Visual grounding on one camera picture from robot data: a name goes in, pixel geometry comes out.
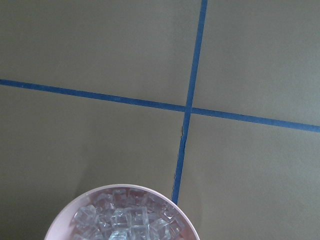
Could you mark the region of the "pink bowl of ice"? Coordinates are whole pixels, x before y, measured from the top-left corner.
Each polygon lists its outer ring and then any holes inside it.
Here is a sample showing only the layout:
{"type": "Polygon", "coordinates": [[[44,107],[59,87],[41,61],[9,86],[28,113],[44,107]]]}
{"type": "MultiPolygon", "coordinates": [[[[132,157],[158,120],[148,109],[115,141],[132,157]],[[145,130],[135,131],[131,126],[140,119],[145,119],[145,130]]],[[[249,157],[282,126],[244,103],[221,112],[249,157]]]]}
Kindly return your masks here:
{"type": "Polygon", "coordinates": [[[114,184],[73,199],[54,219],[46,240],[198,240],[188,217],[147,187],[114,184]]]}

